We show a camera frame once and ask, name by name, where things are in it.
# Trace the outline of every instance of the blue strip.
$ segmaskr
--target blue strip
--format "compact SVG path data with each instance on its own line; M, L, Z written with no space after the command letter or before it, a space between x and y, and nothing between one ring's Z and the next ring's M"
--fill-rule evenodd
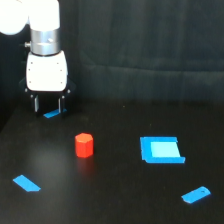
M58 115L58 114L60 114L60 113L59 113L59 109L44 114L44 117L46 117L46 118L51 118L51 117L54 117L54 116L56 116L56 115Z
M147 163L185 163L185 157L151 157L146 159Z
M206 187L200 187L194 191L191 191L188 194L183 195L182 198L185 202L192 204L195 201L198 201L201 198L204 198L210 194L210 191Z
M13 181L27 192L39 191L41 189L36 184L34 184L32 181L30 181L29 179L24 177L23 175L16 177Z
M178 142L176 137L144 137L150 142Z

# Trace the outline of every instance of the blue rectangular piece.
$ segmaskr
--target blue rectangular piece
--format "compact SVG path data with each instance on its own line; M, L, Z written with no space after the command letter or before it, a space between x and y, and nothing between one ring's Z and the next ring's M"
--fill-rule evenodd
M58 115L58 114L60 114L60 113L59 113L59 109L44 114L44 117L46 117L46 118L51 118L51 117L54 117L54 116L56 116L56 115Z
M185 162L185 157L151 157L146 159L147 163L175 163Z
M176 137L141 137L142 160L147 163L184 163L185 157L180 157L176 142Z
M177 142L176 137L144 137L150 142Z
M183 195L182 198L185 202L192 204L195 201L198 201L201 198L204 198L210 194L210 191L206 187L200 187L194 191L191 191L188 194Z
M30 181L23 175L16 177L13 181L27 192L39 191L41 189L40 187L38 187L36 184L34 184L32 181Z

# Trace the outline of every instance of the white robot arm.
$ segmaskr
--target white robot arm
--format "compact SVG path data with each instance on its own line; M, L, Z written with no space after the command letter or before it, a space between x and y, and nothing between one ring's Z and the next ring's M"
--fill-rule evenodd
M62 92L59 98L62 112L61 101L71 90L67 89L67 63L60 46L58 0L0 0L1 33L15 35L26 24L30 25L31 42L25 43L25 47L30 47L25 91L31 93L35 112L39 109L38 91Z

